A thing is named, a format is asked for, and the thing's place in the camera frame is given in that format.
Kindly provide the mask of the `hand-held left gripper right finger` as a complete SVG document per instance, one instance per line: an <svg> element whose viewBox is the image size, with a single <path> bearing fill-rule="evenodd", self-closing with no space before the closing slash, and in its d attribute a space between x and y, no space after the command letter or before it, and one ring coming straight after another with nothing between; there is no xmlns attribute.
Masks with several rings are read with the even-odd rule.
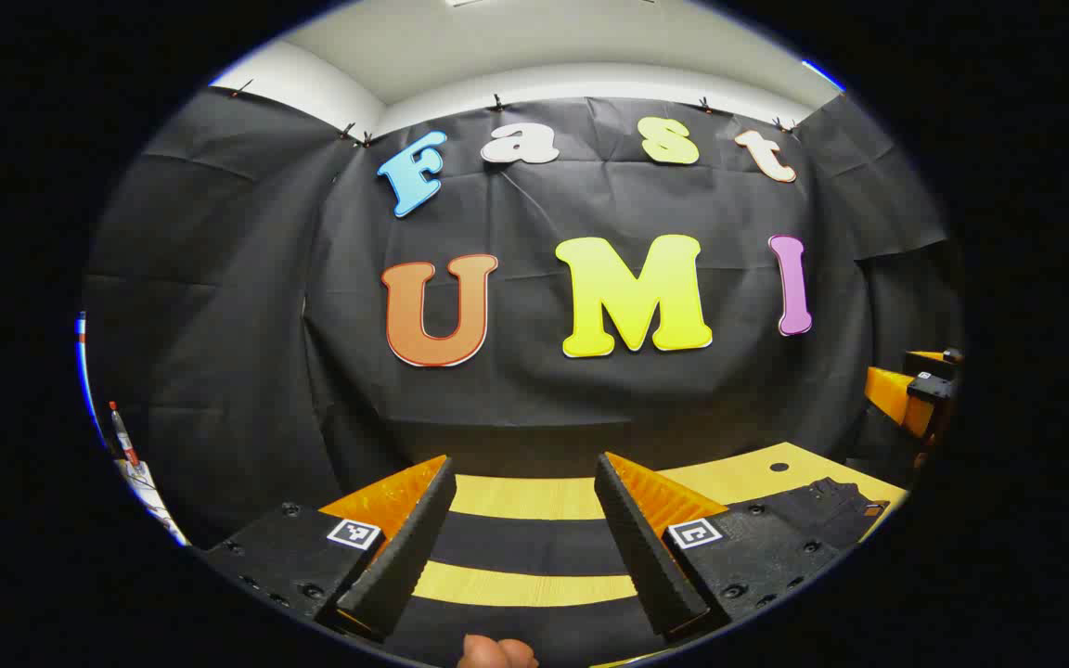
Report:
<svg viewBox="0 0 1069 668"><path fill-rule="evenodd" d="M650 627L666 641L738 624L793 595L859 537L858 487L828 478L718 504L606 453L594 490Z"/></svg>

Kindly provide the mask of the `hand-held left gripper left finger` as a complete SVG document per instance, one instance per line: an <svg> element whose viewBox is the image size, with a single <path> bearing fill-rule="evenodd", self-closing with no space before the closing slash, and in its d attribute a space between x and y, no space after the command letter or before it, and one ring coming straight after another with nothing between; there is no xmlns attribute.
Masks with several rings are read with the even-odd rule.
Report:
<svg viewBox="0 0 1069 668"><path fill-rule="evenodd" d="M453 461L429 459L325 507L277 504L203 559L294 618L381 642L402 618L456 494Z"/></svg>

